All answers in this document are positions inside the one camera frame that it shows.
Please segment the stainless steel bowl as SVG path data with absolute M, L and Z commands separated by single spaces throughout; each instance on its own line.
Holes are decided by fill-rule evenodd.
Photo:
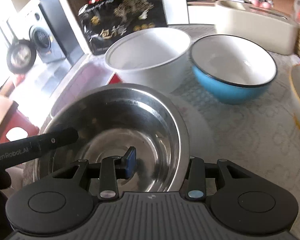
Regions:
M 171 99 L 146 86 L 107 85 L 83 95 L 51 119 L 45 132 L 72 127 L 78 140 L 35 161 L 34 179 L 87 159 L 99 163 L 136 148 L 132 178 L 120 179 L 124 191 L 178 191 L 190 158 L 190 139 Z

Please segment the red white plastic tray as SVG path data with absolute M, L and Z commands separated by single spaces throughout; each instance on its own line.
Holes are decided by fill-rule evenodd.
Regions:
M 103 60 L 90 61 L 78 70 L 63 89 L 50 111 L 50 116 L 53 118 L 65 106 L 95 88 L 121 82 L 117 74 L 106 67 Z

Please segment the white paper bowl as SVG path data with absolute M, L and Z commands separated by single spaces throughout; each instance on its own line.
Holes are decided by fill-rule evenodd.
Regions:
M 104 59 L 122 82 L 171 93 L 185 78 L 190 46 L 191 38 L 182 30 L 145 29 L 116 41 Z

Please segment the blue enamel bowl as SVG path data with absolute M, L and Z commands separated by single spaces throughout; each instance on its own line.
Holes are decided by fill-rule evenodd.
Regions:
M 200 85 L 230 105 L 258 98 L 277 75 L 277 65 L 265 49 L 234 35 L 198 39 L 190 48 L 190 59 Z

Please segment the white floral plate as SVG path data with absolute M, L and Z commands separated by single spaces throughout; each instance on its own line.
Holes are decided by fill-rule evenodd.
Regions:
M 185 100 L 172 94 L 166 96 L 177 107 L 185 121 L 190 138 L 190 155 L 202 158 L 206 163 L 214 163 L 216 161 L 215 142 L 205 118 Z

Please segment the white lace tablecloth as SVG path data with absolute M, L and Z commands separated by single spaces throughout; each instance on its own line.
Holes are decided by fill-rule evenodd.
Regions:
M 254 100 L 239 105 L 218 101 L 197 81 L 189 54 L 187 73 L 174 96 L 205 118 L 213 133 L 216 161 L 228 159 L 296 198 L 299 210 L 291 232 L 300 238 L 300 129 L 294 121 L 289 84 L 289 71 L 300 60 L 296 55 L 269 54 L 277 75 Z

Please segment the round black pan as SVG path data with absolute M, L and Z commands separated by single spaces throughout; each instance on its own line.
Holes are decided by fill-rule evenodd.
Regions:
M 13 74 L 26 74 L 37 56 L 35 45 L 29 40 L 15 40 L 7 52 L 7 66 Z

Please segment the washing machine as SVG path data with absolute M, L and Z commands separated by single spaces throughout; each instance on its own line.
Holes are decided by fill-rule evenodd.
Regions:
M 21 11 L 7 20 L 19 39 L 31 41 L 43 63 L 65 59 L 65 54 L 55 38 L 40 2 L 31 0 Z

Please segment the black snack bag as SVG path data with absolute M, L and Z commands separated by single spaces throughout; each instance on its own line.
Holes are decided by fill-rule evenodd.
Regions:
M 100 0 L 81 7 L 78 18 L 93 55 L 133 32 L 167 27 L 162 0 Z

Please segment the cream tissue box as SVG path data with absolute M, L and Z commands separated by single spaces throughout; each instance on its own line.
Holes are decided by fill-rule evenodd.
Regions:
M 218 34 L 239 36 L 265 50 L 291 55 L 299 26 L 276 10 L 220 0 L 215 3 L 215 29 Z

